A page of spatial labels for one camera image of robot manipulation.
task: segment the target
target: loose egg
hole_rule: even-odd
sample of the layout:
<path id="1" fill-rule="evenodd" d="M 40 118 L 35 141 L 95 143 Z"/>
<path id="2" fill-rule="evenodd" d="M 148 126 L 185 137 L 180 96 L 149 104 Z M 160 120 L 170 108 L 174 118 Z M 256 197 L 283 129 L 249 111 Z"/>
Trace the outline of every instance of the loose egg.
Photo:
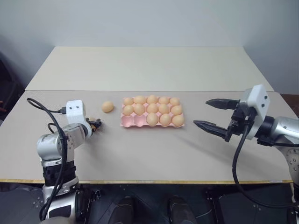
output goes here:
<path id="1" fill-rule="evenodd" d="M 130 116 L 131 113 L 133 113 L 134 111 L 134 107 L 132 105 L 126 105 L 123 109 L 122 109 L 122 113 L 125 116 Z"/>
<path id="2" fill-rule="evenodd" d="M 157 104 L 150 104 L 150 105 L 148 105 L 146 110 L 147 110 L 148 113 L 157 113 L 158 112 L 158 106 L 157 106 Z"/>
<path id="3" fill-rule="evenodd" d="M 150 95 L 146 102 L 148 104 L 156 104 L 158 102 L 158 97 L 156 97 L 155 95 Z"/>
<path id="4" fill-rule="evenodd" d="M 127 97 L 123 99 L 123 104 L 124 105 L 132 105 L 134 103 L 133 98 Z"/>
<path id="5" fill-rule="evenodd" d="M 159 106 L 159 112 L 161 114 L 169 113 L 169 107 L 166 104 L 161 104 Z"/>
<path id="6" fill-rule="evenodd" d="M 159 104 L 169 104 L 168 97 L 160 97 Z"/>
<path id="7" fill-rule="evenodd" d="M 170 122 L 171 122 L 171 117 L 170 117 L 170 115 L 169 114 L 162 114 L 161 116 L 160 116 L 160 124 L 162 125 L 162 126 L 164 126 L 164 127 L 166 127 L 166 126 L 168 126 L 169 124 L 170 124 Z"/>
<path id="8" fill-rule="evenodd" d="M 169 102 L 170 102 L 170 104 L 173 105 L 173 106 L 177 106 L 177 105 L 179 105 L 179 99 L 176 98 L 176 97 L 170 98 Z"/>
<path id="9" fill-rule="evenodd" d="M 159 121 L 158 116 L 155 113 L 149 113 L 146 117 L 146 122 L 149 124 L 149 126 L 153 127 L 155 126 Z"/>
<path id="10" fill-rule="evenodd" d="M 142 104 L 136 104 L 134 107 L 134 112 L 141 116 L 145 112 L 145 107 Z"/>
<path id="11" fill-rule="evenodd" d="M 114 109 L 114 105 L 111 101 L 106 101 L 102 104 L 102 111 L 108 113 Z"/>
<path id="12" fill-rule="evenodd" d="M 180 127 L 184 124 L 185 119 L 182 115 L 177 115 L 177 116 L 174 116 L 171 121 L 175 127 Z"/>
<path id="13" fill-rule="evenodd" d="M 146 98 L 143 96 L 138 96 L 134 98 L 134 103 L 136 104 L 145 104 Z"/>
<path id="14" fill-rule="evenodd" d="M 170 110 L 170 112 L 173 115 L 180 115 L 183 112 L 183 108 L 181 105 L 173 106 L 172 109 Z"/>

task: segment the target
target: white table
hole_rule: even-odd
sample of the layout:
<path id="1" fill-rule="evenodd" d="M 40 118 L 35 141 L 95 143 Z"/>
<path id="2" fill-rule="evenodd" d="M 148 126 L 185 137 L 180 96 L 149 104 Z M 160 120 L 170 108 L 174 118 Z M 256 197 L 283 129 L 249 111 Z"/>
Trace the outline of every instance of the white table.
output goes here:
<path id="1" fill-rule="evenodd" d="M 137 94 L 179 97 L 185 127 L 124 128 L 120 126 L 123 97 Z M 131 92 L 131 91 L 26 91 L 0 128 L 0 182 L 43 182 L 43 169 L 36 152 L 38 138 L 49 133 L 48 115 L 26 101 L 32 97 L 49 109 L 59 109 L 68 100 L 81 99 L 86 116 L 101 118 L 100 134 L 75 150 L 76 174 L 81 183 L 234 183 L 231 165 L 240 137 L 229 143 L 193 124 L 209 120 L 222 127 L 232 110 L 217 110 L 205 104 L 211 98 L 239 99 L 242 92 Z M 268 115 L 296 115 L 278 93 L 269 92 Z M 103 113 L 103 101 L 115 109 Z M 55 115 L 61 126 L 65 115 Z M 291 182 L 284 156 L 274 147 L 247 140 L 238 161 L 238 176 L 245 183 Z"/>
<path id="2" fill-rule="evenodd" d="M 26 90 L 273 91 L 242 47 L 55 47 Z"/>

